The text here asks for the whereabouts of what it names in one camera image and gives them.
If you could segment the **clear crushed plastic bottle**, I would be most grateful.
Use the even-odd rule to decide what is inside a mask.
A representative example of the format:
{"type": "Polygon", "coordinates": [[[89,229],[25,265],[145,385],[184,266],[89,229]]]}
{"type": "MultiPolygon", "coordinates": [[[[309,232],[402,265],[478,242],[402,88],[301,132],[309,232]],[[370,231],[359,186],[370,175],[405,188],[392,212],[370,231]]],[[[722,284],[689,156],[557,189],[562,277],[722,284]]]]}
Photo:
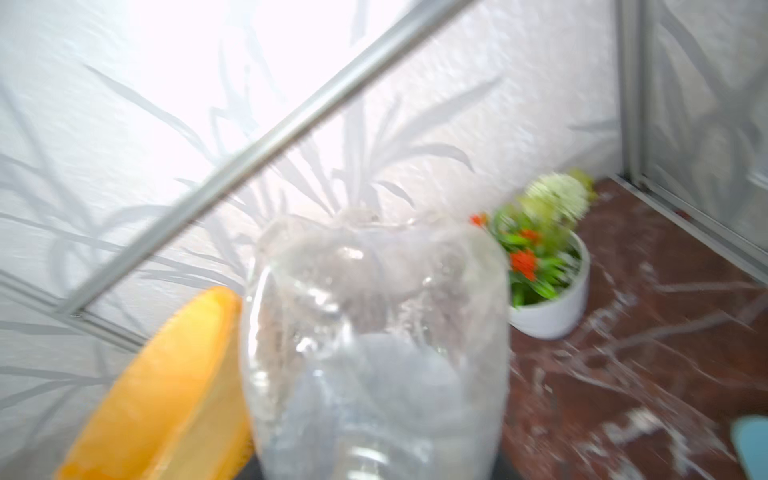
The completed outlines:
{"type": "Polygon", "coordinates": [[[510,357],[483,229],[285,215],[254,245],[240,372],[264,479],[488,479],[510,357]]]}

